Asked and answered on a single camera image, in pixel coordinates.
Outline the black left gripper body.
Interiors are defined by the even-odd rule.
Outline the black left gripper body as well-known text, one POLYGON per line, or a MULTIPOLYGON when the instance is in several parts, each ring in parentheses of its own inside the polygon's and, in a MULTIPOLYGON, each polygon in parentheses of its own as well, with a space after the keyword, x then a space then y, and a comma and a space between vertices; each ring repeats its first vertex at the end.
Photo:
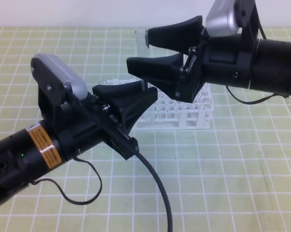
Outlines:
POLYGON ((137 155, 139 145, 129 136, 130 117, 117 116, 116 107, 101 95, 85 93, 77 98, 70 88, 38 88, 38 106, 44 128, 56 140, 56 148, 67 161, 104 142, 125 160, 137 155))

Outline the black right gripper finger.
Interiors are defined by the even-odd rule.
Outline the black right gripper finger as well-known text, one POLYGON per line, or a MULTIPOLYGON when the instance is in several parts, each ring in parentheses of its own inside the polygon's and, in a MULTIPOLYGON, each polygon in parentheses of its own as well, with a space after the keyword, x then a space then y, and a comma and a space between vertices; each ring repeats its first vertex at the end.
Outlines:
POLYGON ((175 87, 183 65, 183 54, 177 53, 167 57, 126 59, 128 73, 160 89, 169 97, 175 96, 175 87))
POLYGON ((203 29, 203 17, 198 15, 181 23, 148 29, 146 43, 187 55, 190 47, 199 45, 203 29))

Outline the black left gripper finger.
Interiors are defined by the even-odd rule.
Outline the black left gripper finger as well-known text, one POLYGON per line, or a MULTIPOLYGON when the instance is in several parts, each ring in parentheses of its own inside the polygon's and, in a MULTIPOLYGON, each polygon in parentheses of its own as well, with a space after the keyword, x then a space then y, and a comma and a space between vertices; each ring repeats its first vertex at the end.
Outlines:
POLYGON ((136 121, 158 99, 157 88, 145 90, 141 87, 119 87, 115 96, 111 97, 111 107, 120 118, 121 127, 130 132, 136 121))
POLYGON ((93 109, 102 109, 103 105, 110 105, 111 100, 119 100, 116 109, 131 108, 133 110, 145 110, 145 105, 140 96, 145 90, 144 81, 135 81, 118 85, 96 85, 92 88, 96 96, 96 106, 93 109))

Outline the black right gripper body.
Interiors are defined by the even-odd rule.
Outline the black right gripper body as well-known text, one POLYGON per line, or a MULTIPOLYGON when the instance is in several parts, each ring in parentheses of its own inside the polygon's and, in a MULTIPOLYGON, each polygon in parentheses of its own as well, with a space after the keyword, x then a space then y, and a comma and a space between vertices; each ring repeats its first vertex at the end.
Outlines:
POLYGON ((255 5, 248 25, 234 35, 210 37, 205 26, 199 45, 189 48, 188 60, 180 68, 175 99, 192 102, 204 83, 249 88, 259 25, 255 5))

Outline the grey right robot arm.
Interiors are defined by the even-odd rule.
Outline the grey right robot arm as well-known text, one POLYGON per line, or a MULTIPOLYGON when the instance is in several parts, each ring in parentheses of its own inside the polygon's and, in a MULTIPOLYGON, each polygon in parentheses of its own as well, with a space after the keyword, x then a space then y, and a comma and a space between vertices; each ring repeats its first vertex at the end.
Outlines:
POLYGON ((291 42, 260 39, 253 0, 216 0, 206 18, 148 30, 146 42, 175 51, 160 58, 128 58, 129 74, 192 103, 206 83, 291 97, 291 42))

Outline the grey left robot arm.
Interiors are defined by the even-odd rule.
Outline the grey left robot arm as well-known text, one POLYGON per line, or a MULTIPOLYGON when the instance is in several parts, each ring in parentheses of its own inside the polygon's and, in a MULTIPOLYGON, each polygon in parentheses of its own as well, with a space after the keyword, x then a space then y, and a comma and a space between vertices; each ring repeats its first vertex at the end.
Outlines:
POLYGON ((57 122, 39 121, 0 140, 0 206, 64 163, 105 143, 129 159, 139 145, 129 133, 158 93, 142 81, 97 85, 84 100, 71 93, 57 122))

